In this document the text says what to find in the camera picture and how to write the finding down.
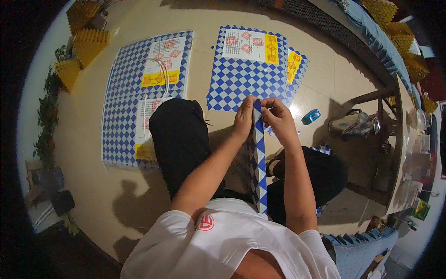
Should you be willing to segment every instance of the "hand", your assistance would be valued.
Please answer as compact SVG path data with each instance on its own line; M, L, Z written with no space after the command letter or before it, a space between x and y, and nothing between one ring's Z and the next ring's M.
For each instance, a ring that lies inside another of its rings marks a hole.
M291 112L278 98L262 100L262 115L265 126L271 126L285 149L301 146Z
M252 95L246 97L235 115L233 133L243 142L246 141L246 138L249 136L249 132L251 131L252 107L256 99L258 98Z

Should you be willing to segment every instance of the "yellow label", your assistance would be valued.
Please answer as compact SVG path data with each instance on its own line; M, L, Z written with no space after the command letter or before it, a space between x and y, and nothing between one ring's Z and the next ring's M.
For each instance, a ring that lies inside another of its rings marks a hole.
M277 36L265 34L265 61L279 65Z
M135 144L135 159L156 161L155 149L148 144Z
M288 68L286 80L288 83L292 83L294 77L296 76L297 70L299 69L299 65L301 64L302 56L298 55L294 51L291 51L290 55L288 55Z
M179 81L180 70L169 71L169 84L176 84ZM145 74L141 79L141 87L166 84L163 73Z

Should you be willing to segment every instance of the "black pants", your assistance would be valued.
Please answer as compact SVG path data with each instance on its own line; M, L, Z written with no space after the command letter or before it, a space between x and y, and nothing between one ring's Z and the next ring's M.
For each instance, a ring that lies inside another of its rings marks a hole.
M157 160L172 200L186 177L211 154L203 111L197 101L171 99L155 111L149 121ZM317 207L338 195L347 185L346 167L333 155L303 147ZM273 170L279 179L268 185L268 214L285 225L283 202L285 162ZM229 197L252 203L248 194L226 189L224 181L213 199Z

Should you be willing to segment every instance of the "wooden table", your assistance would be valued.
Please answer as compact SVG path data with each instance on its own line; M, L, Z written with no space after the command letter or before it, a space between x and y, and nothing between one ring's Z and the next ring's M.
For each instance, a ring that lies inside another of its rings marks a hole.
M395 96L396 105L391 106L386 98ZM402 183L403 177L403 163L406 156L406 151L411 148L408 142L413 142L416 137L416 130L407 125L406 116L414 109L412 100L407 93L401 79L398 77L398 84L396 88L388 88L381 91L374 91L348 101L352 106L369 102L371 100L378 100L378 119L382 125L383 119L383 101L389 106L393 114L396 116L396 125L393 127L392 136L396 137L395 149L390 154L389 163L386 164L386 157L389 155L377 154L376 162L376 176L372 184L367 187L360 187L354 184L349 184L348 188L360 195L363 195L371 200L374 200L387 208L387 214L398 212L407 208L403 201L408 189ZM378 133L377 143L383 142L383 134ZM384 178L383 172L389 174L389 177ZM386 190L380 191L373 187L374 183L379 183L381 180L386 180Z

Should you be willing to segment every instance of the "wall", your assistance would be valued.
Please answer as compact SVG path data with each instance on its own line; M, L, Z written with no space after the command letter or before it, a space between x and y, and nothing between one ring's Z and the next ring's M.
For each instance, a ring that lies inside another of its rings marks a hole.
M41 127L37 125L39 98L44 96L45 78L49 66L55 61L54 51L61 45L66 45L68 38L71 36L66 11L73 3L74 0L70 0L64 6L46 32L33 57L23 86L17 122L17 167L23 195L29 190L26 180L25 160L33 160L33 144L37 141L41 132ZM34 223L49 205L50 202L45 202L39 204L37 208L32 208L29 211L31 221ZM46 229L59 219L56 213L52 213L42 222L37 232Z
M440 128L442 117L440 114L440 108L438 107L435 111L435 117L437 118L438 125L438 152L440 152ZM432 192L440 192L438 197L430 197L429 205L430 210L424 221L417 218L411 217L412 220L418 225L417 231L410 231L405 236L398 239L395 247L390 254L390 258L400 266L406 266L409 268L414 268L418 259L421 257L424 249L426 248L429 240L432 236L433 230L435 229L440 214L445 203L445 193L446 193L446 180L441 180L441 161L440 153L437 156L437 169L434 178L434 184L432 186Z

